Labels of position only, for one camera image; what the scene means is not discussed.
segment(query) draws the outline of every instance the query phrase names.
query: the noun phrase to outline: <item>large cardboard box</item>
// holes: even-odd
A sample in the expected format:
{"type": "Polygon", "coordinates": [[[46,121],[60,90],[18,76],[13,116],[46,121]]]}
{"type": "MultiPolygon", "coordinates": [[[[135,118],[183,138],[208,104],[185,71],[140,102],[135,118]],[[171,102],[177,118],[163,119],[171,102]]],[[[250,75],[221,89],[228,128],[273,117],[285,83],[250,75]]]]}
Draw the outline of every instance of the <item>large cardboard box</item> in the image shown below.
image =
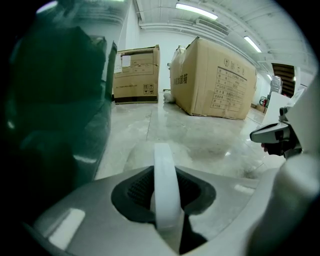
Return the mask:
{"type": "Polygon", "coordinates": [[[118,51],[113,78],[115,103],[157,103],[159,67],[159,45],[118,51]]]}
{"type": "Polygon", "coordinates": [[[190,115],[245,119],[256,81],[248,61],[198,37],[177,49],[170,65],[171,94],[190,115]]]}

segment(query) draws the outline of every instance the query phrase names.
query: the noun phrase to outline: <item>ceiling light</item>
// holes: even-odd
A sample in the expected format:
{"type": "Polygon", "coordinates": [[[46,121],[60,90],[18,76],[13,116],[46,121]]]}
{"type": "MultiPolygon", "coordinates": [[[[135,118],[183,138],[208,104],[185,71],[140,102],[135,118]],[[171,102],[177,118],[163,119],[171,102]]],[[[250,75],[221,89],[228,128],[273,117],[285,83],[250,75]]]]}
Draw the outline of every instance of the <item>ceiling light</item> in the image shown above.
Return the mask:
{"type": "Polygon", "coordinates": [[[250,37],[245,36],[244,39],[245,39],[258,53],[262,53],[262,51],[259,49],[259,47],[250,39],[250,37]]]}
{"type": "Polygon", "coordinates": [[[210,19],[213,19],[213,20],[216,20],[218,18],[218,16],[214,15],[213,13],[210,13],[208,11],[201,10],[199,8],[192,7],[192,6],[189,6],[189,5],[181,4],[181,3],[177,3],[175,5],[175,8],[181,9],[181,10],[185,10],[185,11],[194,12],[194,13],[206,16],[206,17],[208,17],[210,19]]]}
{"type": "Polygon", "coordinates": [[[58,4],[58,1],[52,1],[52,2],[48,2],[46,3],[45,5],[43,5],[42,7],[40,7],[36,13],[39,14],[39,13],[42,13],[48,9],[51,9],[53,7],[55,7],[56,5],[58,4]]]}

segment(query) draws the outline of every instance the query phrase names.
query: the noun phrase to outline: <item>shiny floor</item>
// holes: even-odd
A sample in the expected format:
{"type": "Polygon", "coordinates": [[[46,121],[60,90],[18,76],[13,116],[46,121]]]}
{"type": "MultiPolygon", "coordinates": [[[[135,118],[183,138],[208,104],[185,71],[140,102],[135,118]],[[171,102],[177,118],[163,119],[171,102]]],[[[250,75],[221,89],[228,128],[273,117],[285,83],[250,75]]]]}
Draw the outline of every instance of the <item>shiny floor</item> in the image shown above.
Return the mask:
{"type": "Polygon", "coordinates": [[[177,105],[112,103],[111,132],[96,179],[154,164],[154,143],[170,145],[175,165],[235,178],[259,179],[285,159],[268,155],[249,138],[264,114],[251,108],[245,120],[186,114],[177,105]]]}

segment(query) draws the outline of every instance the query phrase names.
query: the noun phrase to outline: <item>concrete floor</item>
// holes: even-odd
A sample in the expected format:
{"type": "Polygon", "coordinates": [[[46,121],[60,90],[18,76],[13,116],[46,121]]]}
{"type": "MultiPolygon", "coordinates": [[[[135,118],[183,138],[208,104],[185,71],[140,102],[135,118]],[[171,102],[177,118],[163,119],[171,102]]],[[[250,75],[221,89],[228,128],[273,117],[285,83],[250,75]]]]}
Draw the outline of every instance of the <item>concrete floor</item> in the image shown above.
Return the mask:
{"type": "Polygon", "coordinates": [[[235,178],[259,179],[285,159],[268,155],[249,138],[264,114],[250,109],[245,120],[199,117],[175,104],[112,103],[111,133],[96,179],[154,164],[154,143],[169,143],[176,165],[235,178]]]}

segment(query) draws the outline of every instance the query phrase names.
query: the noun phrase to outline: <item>ceiling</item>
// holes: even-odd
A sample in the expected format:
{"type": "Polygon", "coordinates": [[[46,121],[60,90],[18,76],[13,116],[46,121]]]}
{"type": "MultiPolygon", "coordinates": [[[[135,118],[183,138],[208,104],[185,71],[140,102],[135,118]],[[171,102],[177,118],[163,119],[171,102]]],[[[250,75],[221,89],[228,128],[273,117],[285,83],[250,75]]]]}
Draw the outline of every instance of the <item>ceiling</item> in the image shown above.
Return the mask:
{"type": "Polygon", "coordinates": [[[249,60],[260,72],[273,74],[272,63],[300,67],[315,74],[318,61],[290,16],[272,0],[135,0],[139,25],[152,31],[177,31],[223,44],[249,60]],[[218,18],[176,9],[187,4],[218,18]],[[261,49],[258,53],[244,36],[261,49]]]}

